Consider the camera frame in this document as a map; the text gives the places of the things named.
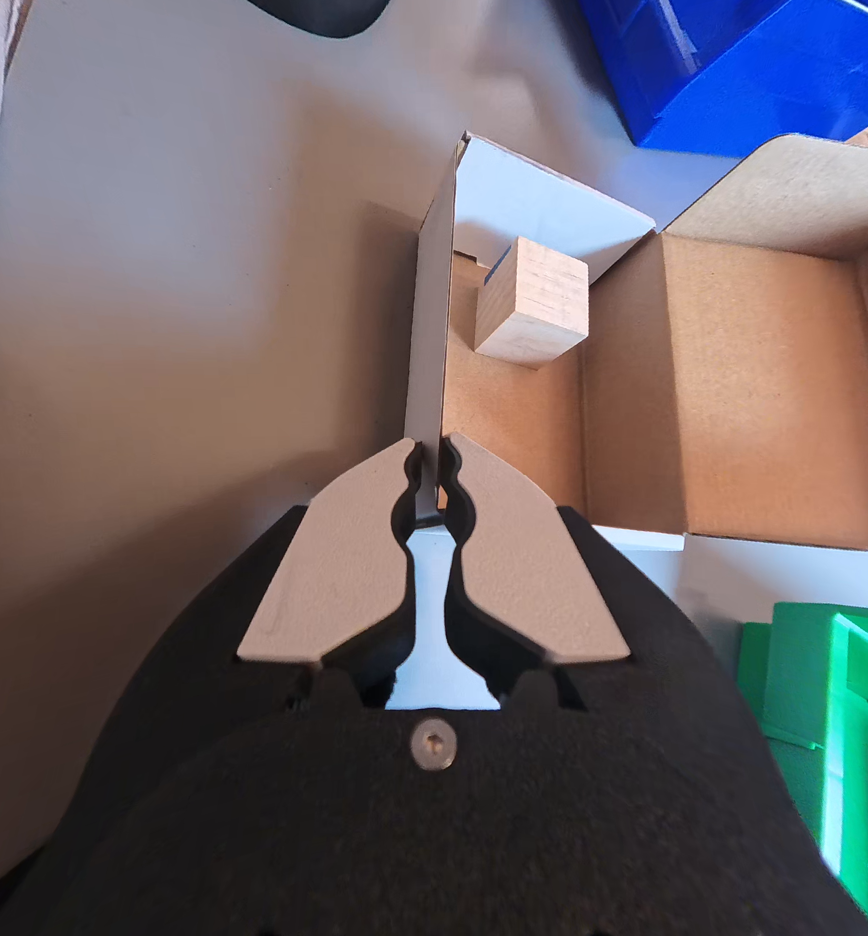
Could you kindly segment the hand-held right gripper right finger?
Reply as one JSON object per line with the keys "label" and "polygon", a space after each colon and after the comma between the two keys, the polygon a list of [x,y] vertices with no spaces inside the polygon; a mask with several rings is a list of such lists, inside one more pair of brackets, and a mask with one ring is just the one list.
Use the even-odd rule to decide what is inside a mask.
{"label": "hand-held right gripper right finger", "polygon": [[454,535],[463,593],[520,645],[551,664],[630,656],[604,598],[552,499],[509,463],[460,432],[444,437],[454,457],[449,507],[468,507],[470,531]]}

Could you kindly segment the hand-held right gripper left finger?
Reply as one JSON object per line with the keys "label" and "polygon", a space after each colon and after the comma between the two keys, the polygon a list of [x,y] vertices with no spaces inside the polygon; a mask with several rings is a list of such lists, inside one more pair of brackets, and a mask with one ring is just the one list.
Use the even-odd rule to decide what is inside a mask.
{"label": "hand-held right gripper left finger", "polygon": [[244,662],[398,666],[414,647],[417,443],[406,437],[328,484],[237,648]]}

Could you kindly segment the cardboard box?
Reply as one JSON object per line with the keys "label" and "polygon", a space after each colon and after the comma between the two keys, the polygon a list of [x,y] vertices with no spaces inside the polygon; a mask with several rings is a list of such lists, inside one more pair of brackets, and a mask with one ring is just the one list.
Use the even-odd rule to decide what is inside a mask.
{"label": "cardboard box", "polygon": [[[464,134],[422,223],[405,435],[440,521],[472,438],[609,528],[868,551],[868,143],[777,136],[653,219]],[[590,335],[474,351],[477,289],[536,241],[589,268]]]}

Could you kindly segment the plain wooden cube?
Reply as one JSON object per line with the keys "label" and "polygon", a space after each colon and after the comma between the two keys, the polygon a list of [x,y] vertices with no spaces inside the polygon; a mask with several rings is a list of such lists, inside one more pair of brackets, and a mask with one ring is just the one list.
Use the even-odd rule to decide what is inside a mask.
{"label": "plain wooden cube", "polygon": [[517,237],[487,275],[477,298],[473,351],[538,370],[590,334],[590,268]]}

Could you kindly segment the green plastic bin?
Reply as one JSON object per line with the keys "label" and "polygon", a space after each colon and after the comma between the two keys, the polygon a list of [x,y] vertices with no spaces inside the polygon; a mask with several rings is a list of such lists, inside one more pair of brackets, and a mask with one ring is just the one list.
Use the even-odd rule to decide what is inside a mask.
{"label": "green plastic bin", "polygon": [[868,916],[868,608],[778,603],[737,684],[830,870]]}

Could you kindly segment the blue plastic bin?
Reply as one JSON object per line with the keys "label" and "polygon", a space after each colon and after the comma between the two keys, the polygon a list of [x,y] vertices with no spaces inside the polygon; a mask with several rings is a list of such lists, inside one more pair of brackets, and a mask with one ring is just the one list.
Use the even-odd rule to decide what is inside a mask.
{"label": "blue plastic bin", "polygon": [[581,1],[640,148],[743,158],[868,128],[868,1]]}

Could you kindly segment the black object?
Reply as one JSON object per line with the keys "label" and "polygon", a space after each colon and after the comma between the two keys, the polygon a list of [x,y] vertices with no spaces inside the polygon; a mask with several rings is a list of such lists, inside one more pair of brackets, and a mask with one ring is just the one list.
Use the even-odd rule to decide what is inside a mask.
{"label": "black object", "polygon": [[389,1],[251,1],[264,13],[311,35],[349,39],[381,17]]}

